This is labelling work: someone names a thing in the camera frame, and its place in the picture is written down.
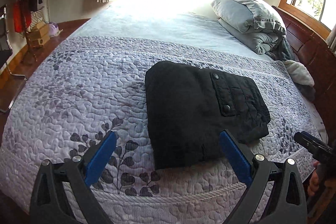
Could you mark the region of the person's right hand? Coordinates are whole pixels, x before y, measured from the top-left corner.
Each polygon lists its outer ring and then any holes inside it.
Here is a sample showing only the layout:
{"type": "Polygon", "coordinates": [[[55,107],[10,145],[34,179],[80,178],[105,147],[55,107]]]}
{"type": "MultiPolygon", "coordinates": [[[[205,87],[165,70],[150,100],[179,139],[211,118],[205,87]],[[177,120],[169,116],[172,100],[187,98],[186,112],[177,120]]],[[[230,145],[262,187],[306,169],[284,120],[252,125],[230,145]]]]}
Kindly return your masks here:
{"type": "Polygon", "coordinates": [[[319,184],[321,183],[321,178],[323,177],[323,168],[319,161],[313,163],[315,170],[313,171],[311,178],[309,180],[309,186],[307,187],[307,193],[309,197],[313,197],[315,193],[319,190],[319,184]]]}

